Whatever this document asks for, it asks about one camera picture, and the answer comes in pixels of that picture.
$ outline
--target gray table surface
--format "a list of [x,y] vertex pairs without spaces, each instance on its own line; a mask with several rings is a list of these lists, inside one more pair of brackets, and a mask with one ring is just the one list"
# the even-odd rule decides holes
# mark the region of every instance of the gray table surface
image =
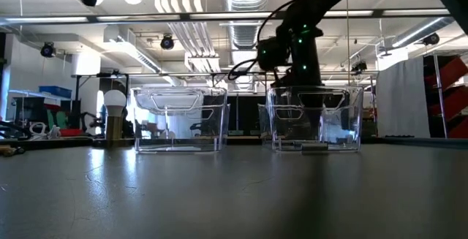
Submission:
[[0,238],[468,238],[468,151],[0,158]]

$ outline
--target ceiling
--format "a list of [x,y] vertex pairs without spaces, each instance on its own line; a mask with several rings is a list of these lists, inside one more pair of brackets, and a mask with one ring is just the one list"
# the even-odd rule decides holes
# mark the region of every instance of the ceiling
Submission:
[[[289,0],[268,0],[267,10],[274,10]],[[224,11],[223,0],[202,0],[206,12]],[[335,6],[335,10],[373,10],[373,9],[415,9],[415,8],[441,8],[439,0],[344,0]],[[157,13],[154,0],[143,0],[138,5],[129,5],[124,0],[104,0],[101,5],[90,8],[82,5],[79,0],[0,0],[0,15],[88,15],[88,14],[134,14]],[[380,31],[379,19],[352,19],[323,20],[319,28],[324,36],[317,39],[317,49],[322,70],[337,70],[341,63],[346,63],[348,56],[373,42],[378,37],[391,37],[399,35],[406,30],[424,21],[425,18],[385,18],[382,19],[382,31]],[[263,32],[262,38],[274,35],[275,28],[281,22],[272,20]],[[232,64],[230,56],[230,41],[227,27],[219,25],[220,22],[208,22],[208,32],[213,40],[216,52],[220,57],[220,67],[227,68]],[[22,35],[30,42],[39,44],[40,34],[76,34],[84,41],[90,42],[105,53],[106,67],[141,67],[134,59],[128,58],[124,53],[113,52],[102,42],[104,25],[76,25],[76,26],[24,26]],[[165,68],[166,72],[187,72],[184,66],[184,49],[175,41],[172,50],[162,50],[159,46],[160,39],[165,33],[170,33],[166,23],[132,24],[125,27],[131,28],[139,37],[142,47],[150,57],[157,60]],[[441,42],[445,43],[454,37],[463,34],[456,23],[439,31]],[[466,38],[461,38],[440,47],[440,50],[465,49],[468,45]],[[80,41],[63,45],[70,53],[80,51]],[[412,46],[411,50],[419,52],[420,46]],[[375,68],[375,55],[368,57],[368,68]]]

